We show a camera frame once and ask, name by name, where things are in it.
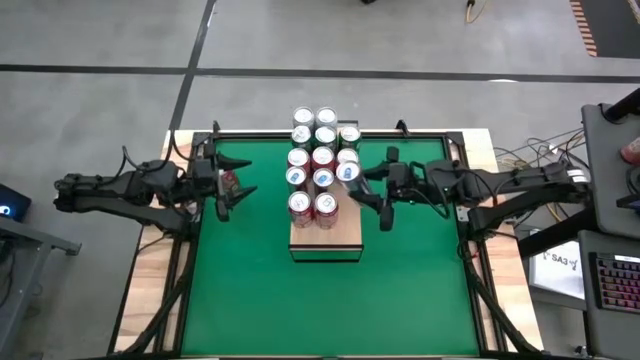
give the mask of keyboard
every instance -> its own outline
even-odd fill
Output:
[[[597,306],[640,314],[640,258],[591,253],[590,262]]]

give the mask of white sign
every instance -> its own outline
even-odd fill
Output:
[[[569,241],[531,258],[529,284],[584,300],[580,244]]]

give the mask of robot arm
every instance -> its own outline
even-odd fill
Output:
[[[251,162],[231,159],[216,151],[216,125],[214,132],[196,147],[196,156],[185,158],[189,172],[183,170],[179,175],[180,168],[167,158],[144,163],[139,169],[114,177],[67,174],[54,184],[58,191],[56,208],[78,213],[101,211],[176,234],[188,231],[197,216],[186,209],[189,204],[202,205],[204,198],[215,197],[219,219],[229,221],[229,210],[257,187],[224,190],[220,173]],[[171,140],[171,146],[175,146],[173,134]],[[154,198],[160,208],[151,207]]]
[[[428,204],[443,217],[450,216],[450,205],[468,207],[466,235],[469,239],[477,239],[496,229],[506,218],[549,202],[577,203],[589,195],[583,171],[565,162],[490,173],[470,170],[459,161],[407,164],[398,159],[398,149],[390,147],[385,161],[364,170],[368,180],[386,180],[386,197],[361,192],[349,194],[380,214],[382,231],[389,231],[393,226],[394,202]],[[497,195],[520,192],[519,196],[497,203]],[[493,207],[478,207],[489,198],[494,199]]]

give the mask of computer monitor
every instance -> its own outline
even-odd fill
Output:
[[[0,216],[22,222],[30,205],[30,198],[0,184]]]

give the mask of wooden block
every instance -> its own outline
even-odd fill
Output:
[[[313,251],[336,251],[348,246],[362,248],[360,205],[349,197],[339,183],[333,183],[329,192],[338,201],[337,223],[331,229],[321,229],[315,223],[306,228],[297,228],[291,224],[290,249],[302,249],[309,245],[314,247]],[[309,195],[315,201],[313,191]]]

